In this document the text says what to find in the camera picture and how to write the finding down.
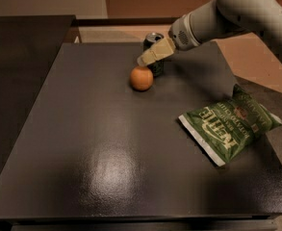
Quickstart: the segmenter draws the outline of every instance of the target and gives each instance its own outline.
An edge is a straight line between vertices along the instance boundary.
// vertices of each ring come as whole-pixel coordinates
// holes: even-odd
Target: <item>green bag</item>
[[[237,84],[231,99],[184,113],[179,119],[219,167],[261,135],[282,125],[279,117]]]

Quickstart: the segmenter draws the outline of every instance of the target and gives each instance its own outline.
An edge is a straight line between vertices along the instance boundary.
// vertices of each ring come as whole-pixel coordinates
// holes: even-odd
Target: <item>can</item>
[[[155,42],[163,38],[164,36],[159,33],[150,33],[146,35],[146,38],[143,41],[143,51],[149,49],[152,44],[154,44]],[[153,77],[157,77],[161,75],[164,71],[164,61],[159,60],[155,62],[154,64],[150,64],[148,67],[152,71]]]

